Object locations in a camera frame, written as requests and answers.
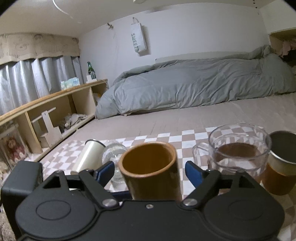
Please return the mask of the brown bamboo cup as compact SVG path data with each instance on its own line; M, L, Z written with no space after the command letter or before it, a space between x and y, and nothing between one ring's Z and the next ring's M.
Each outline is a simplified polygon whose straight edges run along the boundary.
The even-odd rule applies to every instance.
M133 200L182 200L174 146L164 142L136 145L122 154L118 168Z

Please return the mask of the steel cup with brown sleeve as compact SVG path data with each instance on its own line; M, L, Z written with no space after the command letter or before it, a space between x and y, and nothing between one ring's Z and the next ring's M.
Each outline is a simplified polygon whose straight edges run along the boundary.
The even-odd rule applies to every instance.
M295 133L275 131L270 134L271 149L262 183L274 195L286 195L295 186Z

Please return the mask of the white tumbler lying down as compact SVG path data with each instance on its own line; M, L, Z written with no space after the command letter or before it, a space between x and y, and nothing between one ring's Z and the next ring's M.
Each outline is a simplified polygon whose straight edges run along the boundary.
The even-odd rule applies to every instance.
M98 140L87 140L70 172L71 175L78 175L78 173L83 170L96 170L101 167L102 155L105 148L105 144Z

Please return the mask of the clear glass jar lying down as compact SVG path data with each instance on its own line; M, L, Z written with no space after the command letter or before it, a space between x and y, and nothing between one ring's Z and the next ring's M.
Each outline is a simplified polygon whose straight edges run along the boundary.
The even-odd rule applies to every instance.
M124 183L125 180L119 170L118 163L121 156L127 151L127 147L123 144L111 140L105 143L105 149L102 154L102 164L105 164L108 161L112 161L114 163L114 175L111 178L112 183L121 184Z

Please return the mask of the doll in clear box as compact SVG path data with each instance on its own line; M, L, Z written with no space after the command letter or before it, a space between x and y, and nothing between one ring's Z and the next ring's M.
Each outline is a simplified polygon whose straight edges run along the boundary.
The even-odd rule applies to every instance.
M10 170L29 156L29 150L18 127L19 125L13 121L1 126L1 154Z

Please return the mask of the checkered beige white cloth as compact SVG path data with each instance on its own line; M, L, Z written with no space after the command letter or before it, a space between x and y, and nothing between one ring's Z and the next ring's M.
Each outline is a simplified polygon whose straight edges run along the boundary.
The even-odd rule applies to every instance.
M118 142L130 148L132 146L148 142L167 142L175 147L178 153L178 163L180 172L180 184L183 197L187 197L193 190L194 186L185 175L185 163L193 161L192 148L197 142L208 142L208 135L215 127L198 128L178 132L158 133L153 135L143 135L136 137L125 137L117 139L101 139L100 142ZM60 146L53 149L42 160L43 178L48 178L53 172L62 170L69 175L79 154L84 148L86 138L79 140L77 138L68 138ZM295 189L289 194L283 196L274 196L285 210L285 221L278 235L279 240L295 240Z

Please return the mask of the white wooden stand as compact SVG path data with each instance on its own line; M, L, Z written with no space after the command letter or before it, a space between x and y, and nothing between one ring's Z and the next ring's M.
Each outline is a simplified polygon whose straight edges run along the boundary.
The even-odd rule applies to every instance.
M58 127L54 127L50 119L50 113L56 108L43 111L40 116L33 119L31 124L37 135L38 141L42 148L51 148L62 140L62 133ZM40 121L45 125L45 130L41 129Z

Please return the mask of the clear glass mug brown band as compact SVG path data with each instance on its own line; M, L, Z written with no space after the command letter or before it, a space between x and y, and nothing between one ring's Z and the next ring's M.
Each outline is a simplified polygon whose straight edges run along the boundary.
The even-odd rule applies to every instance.
M264 128L237 123L216 127L206 143L197 141L192 153L195 161L206 160L210 170L227 175L245 171L260 183L270 149L271 137Z

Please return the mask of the wooden low shelf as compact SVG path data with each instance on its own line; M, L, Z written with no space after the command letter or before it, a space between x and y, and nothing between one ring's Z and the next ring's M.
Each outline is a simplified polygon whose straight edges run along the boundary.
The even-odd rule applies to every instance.
M67 137L93 120L95 96L102 96L107 81L97 80L71 87L1 115L4 136L16 131L28 149L28 161L40 161Z

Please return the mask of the crumpled cloth on shelf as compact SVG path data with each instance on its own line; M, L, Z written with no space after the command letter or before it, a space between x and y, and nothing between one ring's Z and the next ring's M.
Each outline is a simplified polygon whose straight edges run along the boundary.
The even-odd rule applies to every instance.
M69 130L70 128L72 128L75 124L85 120L87 118L87 116L85 114L69 114L67 116L65 116L62 121L60 121L59 123L59 128L62 132L64 132L65 130Z

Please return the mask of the grey curtain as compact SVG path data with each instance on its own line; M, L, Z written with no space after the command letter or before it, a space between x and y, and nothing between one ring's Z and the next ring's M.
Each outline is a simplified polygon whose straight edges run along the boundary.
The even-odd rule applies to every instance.
M29 59L1 65L1 114L61 91L61 82L75 77L84 84L79 57Z

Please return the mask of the small white box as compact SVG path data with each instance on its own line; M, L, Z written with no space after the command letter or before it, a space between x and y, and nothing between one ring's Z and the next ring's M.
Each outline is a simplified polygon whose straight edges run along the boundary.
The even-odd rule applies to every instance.
M92 82L96 82L97 81L97 79L96 78L92 78L91 75L87 75L86 76L86 79L87 79L86 83L92 83Z

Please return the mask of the grey duvet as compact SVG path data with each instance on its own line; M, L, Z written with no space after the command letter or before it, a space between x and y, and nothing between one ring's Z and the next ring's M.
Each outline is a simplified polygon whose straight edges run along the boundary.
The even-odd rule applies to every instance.
M171 60L121 73L95 116L146 113L295 92L295 76L268 45L220 58Z

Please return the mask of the tissue pack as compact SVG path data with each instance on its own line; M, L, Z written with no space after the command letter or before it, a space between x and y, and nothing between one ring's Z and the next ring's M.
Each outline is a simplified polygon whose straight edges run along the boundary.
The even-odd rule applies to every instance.
M60 85L61 85L62 90L66 90L66 89L70 89L70 88L79 86L80 81L79 81L79 78L74 77L74 78L70 78L70 79L65 80L65 81L61 81Z

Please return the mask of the green glass bottle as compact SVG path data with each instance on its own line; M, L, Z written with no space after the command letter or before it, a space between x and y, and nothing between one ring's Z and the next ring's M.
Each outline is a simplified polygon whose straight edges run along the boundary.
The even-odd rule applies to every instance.
M91 76L91 79L96 79L96 74L95 74L95 71L92 67L92 64L88 61L87 65L88 65L88 75Z

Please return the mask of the beige curtain valance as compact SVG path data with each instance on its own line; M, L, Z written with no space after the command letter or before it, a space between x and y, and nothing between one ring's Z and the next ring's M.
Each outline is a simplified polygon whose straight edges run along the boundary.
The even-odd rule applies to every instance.
M78 39L38 33L2 34L1 65L28 59L80 55Z

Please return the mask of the white hanging fabric bag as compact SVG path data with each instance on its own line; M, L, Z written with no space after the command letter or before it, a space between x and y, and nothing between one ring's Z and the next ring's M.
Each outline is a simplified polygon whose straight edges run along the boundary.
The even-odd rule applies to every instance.
M131 38L132 38L132 44L134 51L137 54L143 54L148 50L144 31L142 28L141 23L138 21L137 18L132 18L132 24L130 25L130 31L131 31Z

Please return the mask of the folded clothes in closet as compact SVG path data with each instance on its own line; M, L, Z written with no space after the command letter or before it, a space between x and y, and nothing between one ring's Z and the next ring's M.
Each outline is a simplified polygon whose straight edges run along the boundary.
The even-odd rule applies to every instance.
M283 41L282 48L280 50L281 59L286 62L291 68L295 75L295 39Z

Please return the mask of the wooden closet shelf unit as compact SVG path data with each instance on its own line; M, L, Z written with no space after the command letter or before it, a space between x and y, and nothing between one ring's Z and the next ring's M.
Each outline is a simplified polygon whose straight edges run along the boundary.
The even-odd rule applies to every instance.
M279 56L287 56L290 51L295 50L295 34L295 28L270 33L271 48Z

